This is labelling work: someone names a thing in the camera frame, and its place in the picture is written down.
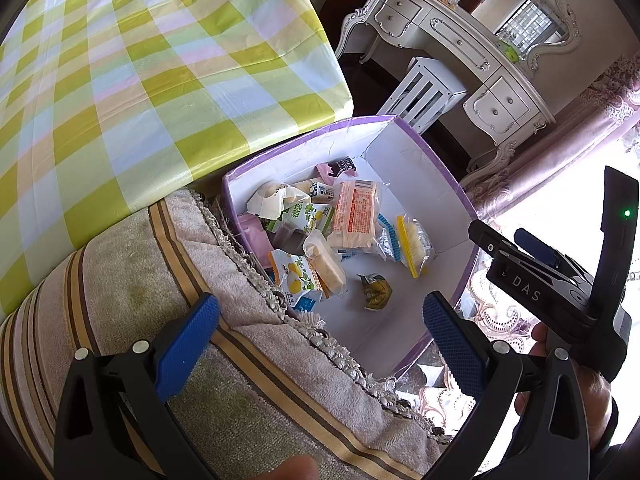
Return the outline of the person's right hand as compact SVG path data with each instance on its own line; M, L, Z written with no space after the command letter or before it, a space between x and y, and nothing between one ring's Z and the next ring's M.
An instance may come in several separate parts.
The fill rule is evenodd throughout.
M532 356L546 357L549 330L544 323L537 323L532 330L532 338L535 342L529 354ZM611 439L618 424L617 404L612 397L611 385L603 376L588 367L584 367L572 360L577 385L582 400L582 411L586 419L588 431L590 458L595 463L605 460L610 452ZM563 384L561 388L561 408L576 408L572 391L572 381L568 386ZM514 408L518 415L523 415L529 400L529 393L519 393L514 401Z

